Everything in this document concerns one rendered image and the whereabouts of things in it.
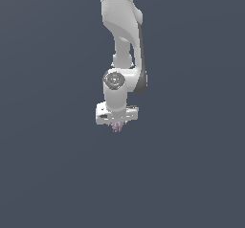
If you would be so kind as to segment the small pink object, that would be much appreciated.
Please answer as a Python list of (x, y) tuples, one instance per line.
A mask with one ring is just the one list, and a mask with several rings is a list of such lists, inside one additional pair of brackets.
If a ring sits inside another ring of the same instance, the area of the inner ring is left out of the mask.
[(112, 129), (114, 132), (120, 132), (123, 129), (124, 122), (112, 123)]

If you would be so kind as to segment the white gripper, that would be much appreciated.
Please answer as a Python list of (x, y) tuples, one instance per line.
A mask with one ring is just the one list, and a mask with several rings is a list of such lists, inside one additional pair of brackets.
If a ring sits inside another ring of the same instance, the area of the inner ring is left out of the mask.
[(106, 107), (106, 102), (98, 103), (96, 107), (96, 124), (111, 125), (116, 122), (127, 123), (138, 119), (139, 107), (137, 105), (127, 106), (121, 112), (109, 111)]

